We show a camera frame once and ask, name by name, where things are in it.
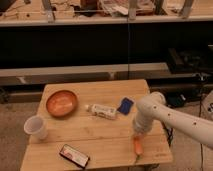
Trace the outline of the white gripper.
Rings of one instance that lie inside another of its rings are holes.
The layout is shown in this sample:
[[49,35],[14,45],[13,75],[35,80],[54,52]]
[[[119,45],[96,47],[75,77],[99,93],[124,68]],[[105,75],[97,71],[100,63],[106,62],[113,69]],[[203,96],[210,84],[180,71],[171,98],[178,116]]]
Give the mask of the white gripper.
[[133,120],[132,124],[133,124],[133,131],[136,135],[145,135],[152,129],[153,121]]

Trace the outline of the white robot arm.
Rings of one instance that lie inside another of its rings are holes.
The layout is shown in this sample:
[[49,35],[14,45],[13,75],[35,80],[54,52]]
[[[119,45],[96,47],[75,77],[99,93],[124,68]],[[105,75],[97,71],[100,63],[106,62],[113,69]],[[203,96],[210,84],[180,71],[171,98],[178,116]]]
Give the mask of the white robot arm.
[[162,93],[152,92],[143,96],[137,101],[136,108],[137,114],[133,119],[136,133],[148,133],[153,121],[158,120],[213,150],[213,122],[167,107]]

